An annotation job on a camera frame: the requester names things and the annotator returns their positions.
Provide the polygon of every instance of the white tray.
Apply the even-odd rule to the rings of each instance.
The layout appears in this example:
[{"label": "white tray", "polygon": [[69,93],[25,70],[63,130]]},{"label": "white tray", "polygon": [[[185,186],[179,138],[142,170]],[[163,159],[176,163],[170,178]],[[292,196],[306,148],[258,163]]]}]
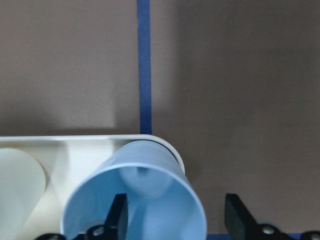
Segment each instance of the white tray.
[{"label": "white tray", "polygon": [[42,165],[47,186],[15,240],[34,240],[41,234],[59,233],[66,201],[75,187],[116,150],[135,140],[151,140],[167,147],[185,171],[176,149],[152,135],[4,136],[0,148],[16,148]]}]

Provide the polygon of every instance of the metal screw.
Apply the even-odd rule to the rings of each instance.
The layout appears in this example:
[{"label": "metal screw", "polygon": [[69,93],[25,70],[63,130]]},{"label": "metal screw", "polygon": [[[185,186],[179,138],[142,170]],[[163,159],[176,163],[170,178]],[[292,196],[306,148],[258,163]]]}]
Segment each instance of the metal screw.
[{"label": "metal screw", "polygon": [[104,234],[105,232],[105,227],[104,226],[99,226],[95,230],[93,230],[92,235],[93,236],[100,236]]},{"label": "metal screw", "polygon": [[320,240],[320,235],[319,234],[312,234],[311,236],[310,236],[310,239],[311,240]]},{"label": "metal screw", "polygon": [[275,230],[271,226],[263,226],[262,227],[262,232],[264,234],[274,234]]}]

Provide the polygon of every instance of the table surface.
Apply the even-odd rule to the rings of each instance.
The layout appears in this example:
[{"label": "table surface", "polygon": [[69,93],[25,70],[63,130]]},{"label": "table surface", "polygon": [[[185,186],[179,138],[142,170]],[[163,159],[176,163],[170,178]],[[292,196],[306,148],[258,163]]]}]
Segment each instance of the table surface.
[{"label": "table surface", "polygon": [[[151,0],[153,134],[224,197],[319,228],[320,1]],[[0,135],[139,133],[136,1],[1,1]]]}]

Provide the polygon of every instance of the black clamp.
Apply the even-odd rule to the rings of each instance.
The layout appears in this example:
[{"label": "black clamp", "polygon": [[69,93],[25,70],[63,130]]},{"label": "black clamp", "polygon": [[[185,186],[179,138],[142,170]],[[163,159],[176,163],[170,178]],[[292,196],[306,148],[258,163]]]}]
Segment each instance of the black clamp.
[{"label": "black clamp", "polygon": [[[224,223],[232,240],[294,240],[270,224],[258,224],[237,194],[225,196]],[[320,231],[304,232],[300,240],[320,240]]]}]

